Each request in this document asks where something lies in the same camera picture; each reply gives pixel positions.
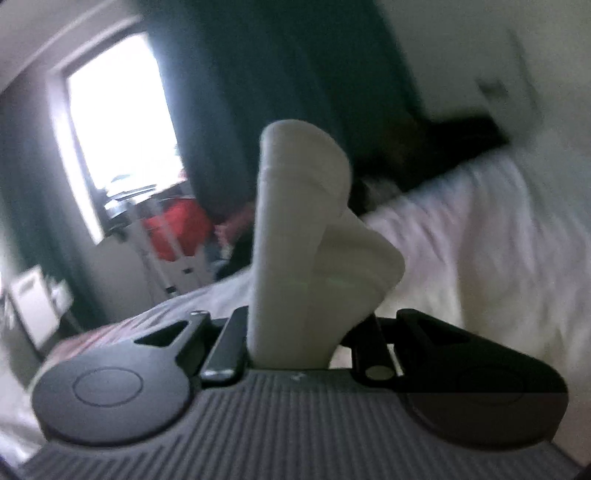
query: bed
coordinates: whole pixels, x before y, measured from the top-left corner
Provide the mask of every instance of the bed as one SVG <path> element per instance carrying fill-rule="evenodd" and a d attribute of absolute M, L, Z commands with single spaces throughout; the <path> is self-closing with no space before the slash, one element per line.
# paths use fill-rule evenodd
<path fill-rule="evenodd" d="M 587 159 L 544 131 L 528 145 L 463 164 L 365 218 L 406 262 L 402 282 L 377 313 L 422 310 L 555 367 L 570 389 L 556 442 L 580 463 L 591 461 L 590 181 Z M 87 348 L 195 309 L 228 316 L 248 298 L 246 269 L 62 342 L 37 378 Z M 43 442 L 29 392 L 0 419 L 0 452 L 13 463 Z"/>

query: bright window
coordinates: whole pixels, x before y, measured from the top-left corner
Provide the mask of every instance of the bright window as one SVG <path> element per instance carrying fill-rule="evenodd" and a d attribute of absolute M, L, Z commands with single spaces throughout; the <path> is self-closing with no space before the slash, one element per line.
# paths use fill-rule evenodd
<path fill-rule="evenodd" d="M 130 35 L 103 51 L 72 73 L 67 86 L 89 188 L 105 192 L 108 213 L 116 211 L 117 194 L 148 186 L 162 191 L 182 181 L 177 140 L 146 34 Z"/>

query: red object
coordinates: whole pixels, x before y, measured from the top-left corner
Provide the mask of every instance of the red object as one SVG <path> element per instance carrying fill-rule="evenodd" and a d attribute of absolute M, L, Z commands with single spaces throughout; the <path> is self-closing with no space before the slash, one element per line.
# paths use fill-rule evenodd
<path fill-rule="evenodd" d="M 199 245 L 202 245 L 212 232 L 212 223 L 205 211 L 191 199 L 177 199 L 164 212 L 164 220 L 170 231 L 177 239 L 186 257 L 195 255 Z M 174 251 L 162 229 L 160 218 L 152 217 L 143 220 L 144 228 L 149 232 L 152 245 L 162 260 L 174 262 Z"/>

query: window frame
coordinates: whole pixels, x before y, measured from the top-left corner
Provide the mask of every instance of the window frame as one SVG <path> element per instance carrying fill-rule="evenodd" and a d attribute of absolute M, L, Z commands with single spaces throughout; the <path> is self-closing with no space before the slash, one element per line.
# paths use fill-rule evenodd
<path fill-rule="evenodd" d="M 83 54 L 76 57 L 66 66 L 64 66 L 60 70 L 59 75 L 61 87 L 63 88 L 64 101 L 66 103 L 65 107 L 67 121 L 69 123 L 70 131 L 72 132 L 72 140 L 74 144 L 74 150 L 76 153 L 76 159 L 80 166 L 80 171 L 82 172 L 82 177 L 85 182 L 86 190 L 88 191 L 90 196 L 90 201 L 92 202 L 95 214 L 99 220 L 100 227 L 102 228 L 103 234 L 105 236 L 109 235 L 109 231 L 113 227 L 125 224 L 126 220 L 122 218 L 121 215 L 116 215 L 113 218 L 109 216 L 105 208 L 105 205 L 103 204 L 104 197 L 101 195 L 101 191 L 96 188 L 95 182 L 92 180 L 92 176 L 90 175 L 90 170 L 88 168 L 88 163 L 86 162 L 84 152 L 82 150 L 82 145 L 80 144 L 80 139 L 78 138 L 76 126 L 74 124 L 74 119 L 72 117 L 72 105 L 68 79 L 71 75 L 76 73 L 78 70 L 80 70 L 82 67 L 87 65 L 95 58 L 97 58 L 99 55 L 109 50 L 111 47 L 114 47 L 116 44 L 125 40 L 128 37 L 131 37 L 132 35 L 137 35 L 140 33 L 147 34 L 147 29 L 143 22 L 136 23 L 130 27 L 126 27 L 123 30 L 114 33 L 113 35 L 110 35 L 108 38 L 100 41 L 99 43 L 97 43 L 97 45 L 88 49 Z"/>

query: circular pad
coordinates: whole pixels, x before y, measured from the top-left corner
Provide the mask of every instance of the circular pad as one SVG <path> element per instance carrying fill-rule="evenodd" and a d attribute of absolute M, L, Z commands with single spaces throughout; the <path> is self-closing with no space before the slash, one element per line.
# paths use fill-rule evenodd
<path fill-rule="evenodd" d="M 505 449 L 551 438 L 567 397 L 544 391 L 544 378 L 524 365 L 464 369 L 459 358 L 440 356 L 410 387 L 411 410 L 441 437 L 473 447 Z"/>
<path fill-rule="evenodd" d="M 191 399 L 176 353 L 131 341 L 56 365 L 33 392 L 44 433 L 79 445 L 115 446 L 164 430 Z"/>
<path fill-rule="evenodd" d="M 101 368 L 82 374 L 74 382 L 76 397 L 93 407 L 115 407 L 133 400 L 144 382 L 131 370 Z"/>

